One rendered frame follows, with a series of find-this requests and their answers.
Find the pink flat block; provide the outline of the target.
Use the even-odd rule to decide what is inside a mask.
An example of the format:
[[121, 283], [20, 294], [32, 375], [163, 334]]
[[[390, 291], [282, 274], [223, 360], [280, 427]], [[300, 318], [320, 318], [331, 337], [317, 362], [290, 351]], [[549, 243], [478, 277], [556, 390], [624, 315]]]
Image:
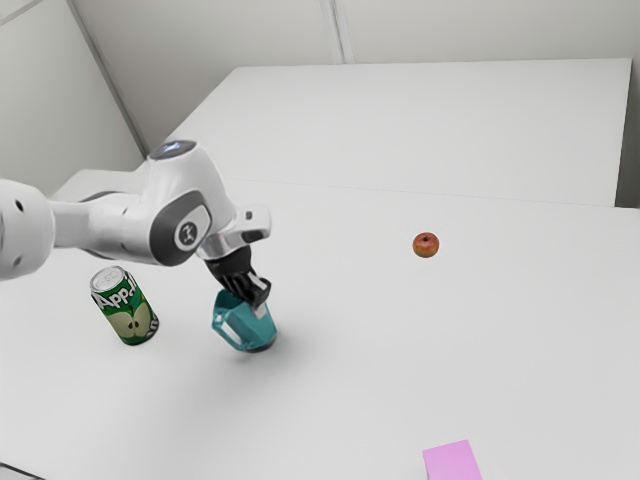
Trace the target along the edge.
[[422, 452], [428, 480], [483, 480], [468, 440]]

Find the green soda can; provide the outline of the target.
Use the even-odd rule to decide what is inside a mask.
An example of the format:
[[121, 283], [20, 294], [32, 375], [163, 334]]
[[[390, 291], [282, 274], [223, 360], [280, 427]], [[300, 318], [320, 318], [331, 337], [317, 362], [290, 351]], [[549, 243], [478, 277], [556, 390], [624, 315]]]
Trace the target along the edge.
[[123, 343], [145, 343], [158, 331], [157, 315], [134, 277], [122, 267], [99, 270], [90, 280], [90, 293]]

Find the red apple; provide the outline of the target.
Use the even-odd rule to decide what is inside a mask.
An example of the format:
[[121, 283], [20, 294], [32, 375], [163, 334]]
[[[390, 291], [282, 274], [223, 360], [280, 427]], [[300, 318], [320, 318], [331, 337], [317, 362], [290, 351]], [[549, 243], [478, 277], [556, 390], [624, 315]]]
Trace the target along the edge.
[[412, 250], [420, 258], [431, 258], [439, 251], [439, 238], [432, 232], [421, 232], [412, 241]]

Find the teal faceted mug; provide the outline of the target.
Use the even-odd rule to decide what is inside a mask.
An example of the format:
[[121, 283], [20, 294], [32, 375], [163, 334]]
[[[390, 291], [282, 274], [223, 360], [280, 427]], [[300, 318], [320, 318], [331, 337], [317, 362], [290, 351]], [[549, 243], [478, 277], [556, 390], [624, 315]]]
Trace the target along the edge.
[[213, 309], [212, 328], [234, 349], [256, 353], [270, 348], [277, 329], [269, 309], [263, 317], [255, 317], [251, 305], [227, 290], [218, 292]]

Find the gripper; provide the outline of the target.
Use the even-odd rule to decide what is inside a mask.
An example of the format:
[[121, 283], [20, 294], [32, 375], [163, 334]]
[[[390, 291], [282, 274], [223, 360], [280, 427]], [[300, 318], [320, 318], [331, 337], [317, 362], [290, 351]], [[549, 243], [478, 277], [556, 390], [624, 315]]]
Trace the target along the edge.
[[251, 265], [250, 247], [242, 247], [231, 254], [206, 260], [205, 264], [221, 286], [240, 300], [252, 300], [251, 310], [255, 317], [267, 313], [266, 301], [271, 290], [271, 282], [259, 277]]

